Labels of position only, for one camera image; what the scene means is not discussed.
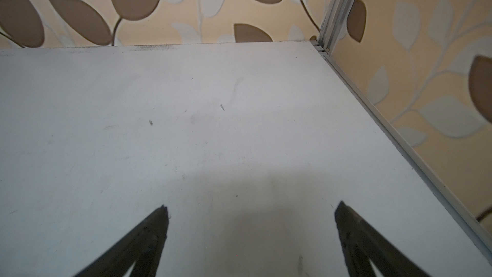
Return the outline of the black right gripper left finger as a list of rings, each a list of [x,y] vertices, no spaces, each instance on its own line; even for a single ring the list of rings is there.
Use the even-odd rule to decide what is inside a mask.
[[[161,206],[77,276],[155,276],[168,227],[169,211]]]

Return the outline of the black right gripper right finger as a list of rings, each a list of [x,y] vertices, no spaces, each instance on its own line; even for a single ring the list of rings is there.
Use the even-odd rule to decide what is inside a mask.
[[[343,201],[334,218],[350,276],[428,276]]]

